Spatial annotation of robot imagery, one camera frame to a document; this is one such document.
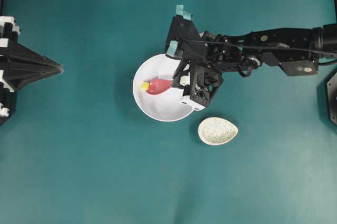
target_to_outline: blue tape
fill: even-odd
[[[166,54],[174,57],[175,51],[177,51],[178,42],[177,41],[170,41],[170,45],[168,46]]]
[[[175,12],[177,15],[182,16],[185,20],[192,20],[192,14],[184,11],[184,5],[178,4],[175,8]]]

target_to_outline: cable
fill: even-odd
[[[319,50],[312,50],[306,48],[296,48],[296,47],[278,47],[278,46],[248,46],[242,44],[233,44],[230,42],[219,42],[219,41],[202,41],[202,40],[188,40],[188,39],[181,39],[182,41],[190,41],[190,42],[199,42],[199,43],[212,43],[212,44],[220,44],[220,45],[228,45],[233,47],[242,47],[242,48],[250,48],[256,50],[293,50],[293,51],[302,51],[302,52],[310,52],[315,54],[323,54],[328,56],[337,57],[337,53],[326,52],[326,51],[319,51]]]
[[[320,62],[318,65],[319,66],[328,66],[328,65],[332,65],[337,63],[337,59],[336,60],[332,60],[332,61],[328,61],[328,62]]]

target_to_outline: yellow cap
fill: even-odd
[[[149,89],[149,87],[150,87],[150,83],[144,81],[141,88],[142,88],[142,90],[147,91]]]

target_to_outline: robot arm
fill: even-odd
[[[265,63],[288,76],[315,75],[322,58],[337,58],[337,24],[323,28],[279,28],[242,36],[201,36],[191,15],[173,17],[166,40],[166,56],[181,60],[172,87],[183,89],[182,103],[195,110],[207,107],[221,86],[224,72],[248,77]]]

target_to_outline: teal background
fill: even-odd
[[[0,128],[0,223],[337,223],[336,67],[224,74],[211,106],[178,122],[136,106],[133,75],[163,52],[176,4],[228,35],[336,21],[333,0],[5,0],[19,42],[65,71],[21,90]],[[239,127],[220,147],[196,132],[214,115]]]

